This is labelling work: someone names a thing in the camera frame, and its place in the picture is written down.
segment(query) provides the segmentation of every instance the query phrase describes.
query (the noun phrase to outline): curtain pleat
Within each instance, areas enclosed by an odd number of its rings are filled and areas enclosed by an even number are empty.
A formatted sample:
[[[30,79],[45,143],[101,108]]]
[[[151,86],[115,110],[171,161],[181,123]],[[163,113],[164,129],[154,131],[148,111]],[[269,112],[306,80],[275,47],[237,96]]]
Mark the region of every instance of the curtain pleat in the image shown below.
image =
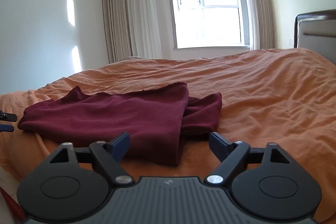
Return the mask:
[[[103,0],[103,13],[110,63],[132,56],[126,0]]]
[[[155,0],[127,0],[133,55],[162,58]]]
[[[272,0],[247,0],[250,27],[250,48],[276,48]]]

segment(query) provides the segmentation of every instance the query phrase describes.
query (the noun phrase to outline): logo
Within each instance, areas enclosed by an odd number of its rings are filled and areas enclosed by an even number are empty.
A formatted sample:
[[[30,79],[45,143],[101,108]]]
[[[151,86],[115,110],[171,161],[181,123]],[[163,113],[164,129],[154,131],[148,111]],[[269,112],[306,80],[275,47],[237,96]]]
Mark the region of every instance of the logo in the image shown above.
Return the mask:
[[[166,183],[167,185],[170,185],[170,184],[173,184],[174,181],[171,180],[171,179],[167,179],[167,180],[165,180],[165,183]]]

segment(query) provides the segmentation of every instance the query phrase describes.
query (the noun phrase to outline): bed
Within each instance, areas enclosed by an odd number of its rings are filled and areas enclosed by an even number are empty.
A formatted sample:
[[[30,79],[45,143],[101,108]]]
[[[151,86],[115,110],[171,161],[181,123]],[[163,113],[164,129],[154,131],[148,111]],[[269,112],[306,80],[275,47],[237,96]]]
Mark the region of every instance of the bed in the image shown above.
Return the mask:
[[[126,93],[178,81],[187,83],[190,96],[221,92],[218,132],[225,138],[243,140],[252,147],[276,142],[287,150],[322,188],[315,219],[335,223],[336,67],[316,52],[296,48],[187,61],[124,60],[62,78],[38,90],[0,95],[0,109],[17,114],[20,120],[26,107],[59,99],[77,85],[87,94]],[[57,145],[17,128],[13,133],[0,133],[0,165],[20,180]],[[136,159],[121,164],[135,178],[204,178],[219,161],[206,140],[190,139],[177,167]]]
[[[336,65],[336,10],[300,14],[294,29],[294,47],[310,49]]]

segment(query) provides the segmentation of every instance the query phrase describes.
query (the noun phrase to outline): folded towel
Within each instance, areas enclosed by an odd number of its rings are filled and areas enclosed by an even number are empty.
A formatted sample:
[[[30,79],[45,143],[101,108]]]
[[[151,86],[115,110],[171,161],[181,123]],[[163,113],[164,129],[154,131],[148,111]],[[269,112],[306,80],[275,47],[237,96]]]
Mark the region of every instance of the folded towel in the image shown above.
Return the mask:
[[[216,131],[221,107],[221,93],[189,97],[186,83],[114,95],[86,95],[77,86],[59,100],[27,107],[17,126],[76,147],[109,141],[127,131],[131,145],[126,156],[178,165],[180,135]]]

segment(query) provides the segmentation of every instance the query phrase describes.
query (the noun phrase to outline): sunlight patch on wall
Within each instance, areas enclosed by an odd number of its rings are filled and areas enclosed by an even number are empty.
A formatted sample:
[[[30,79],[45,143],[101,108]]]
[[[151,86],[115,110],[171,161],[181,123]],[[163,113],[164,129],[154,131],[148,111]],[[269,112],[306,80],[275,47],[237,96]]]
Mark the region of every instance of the sunlight patch on wall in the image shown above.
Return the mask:
[[[67,1],[68,20],[74,26],[75,25],[75,6],[73,0]]]
[[[72,62],[73,62],[73,68],[75,70],[75,73],[81,72],[82,65],[81,65],[81,60],[79,58],[79,52],[78,52],[77,46],[72,49]]]

